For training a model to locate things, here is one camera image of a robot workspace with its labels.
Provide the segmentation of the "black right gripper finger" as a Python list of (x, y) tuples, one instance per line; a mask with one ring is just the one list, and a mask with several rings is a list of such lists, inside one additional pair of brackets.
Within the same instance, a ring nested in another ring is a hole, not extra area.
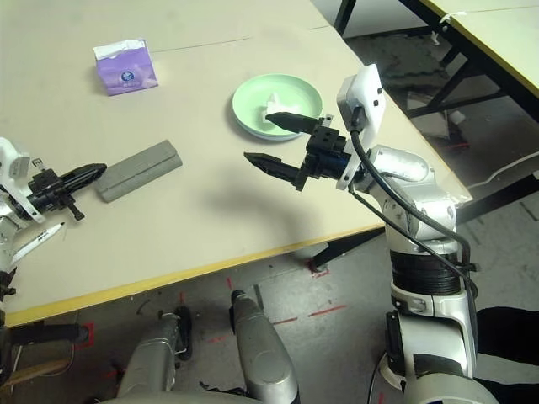
[(300, 169), (283, 163), (279, 158), (264, 153), (244, 152), (244, 157), (257, 169), (291, 183), (295, 188), (303, 188), (305, 181), (300, 179)]
[(322, 127), (324, 123), (324, 118), (315, 119), (290, 112), (267, 114), (265, 118), (283, 130), (293, 133), (305, 133), (308, 135), (313, 135), (315, 130)]

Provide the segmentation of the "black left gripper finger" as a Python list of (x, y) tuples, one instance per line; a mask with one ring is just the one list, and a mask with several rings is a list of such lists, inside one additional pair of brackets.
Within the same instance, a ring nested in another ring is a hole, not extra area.
[(104, 163), (90, 163), (81, 167), (76, 167), (68, 173), (62, 175), (63, 179), (98, 179), (100, 178), (107, 165)]
[(98, 180), (104, 170), (73, 170), (62, 176), (62, 182), (66, 189), (82, 189)]

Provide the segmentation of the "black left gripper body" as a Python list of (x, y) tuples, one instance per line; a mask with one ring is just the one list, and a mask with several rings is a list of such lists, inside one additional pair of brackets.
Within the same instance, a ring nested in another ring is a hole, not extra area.
[(52, 169), (46, 169), (36, 174), (29, 182), (31, 195), (29, 201), (39, 213), (69, 209), (75, 220), (82, 220), (85, 215), (75, 205), (73, 193), (79, 189), (66, 189), (62, 176), (58, 176)]

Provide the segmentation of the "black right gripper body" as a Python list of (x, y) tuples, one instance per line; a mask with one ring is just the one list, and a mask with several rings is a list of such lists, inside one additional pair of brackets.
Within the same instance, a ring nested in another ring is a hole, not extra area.
[(306, 156), (294, 179), (294, 187), (302, 191), (308, 178), (332, 178), (344, 180), (347, 186), (355, 178), (357, 169), (345, 174), (352, 154), (345, 151), (346, 138), (330, 127), (332, 115), (325, 115), (315, 125), (306, 145)]

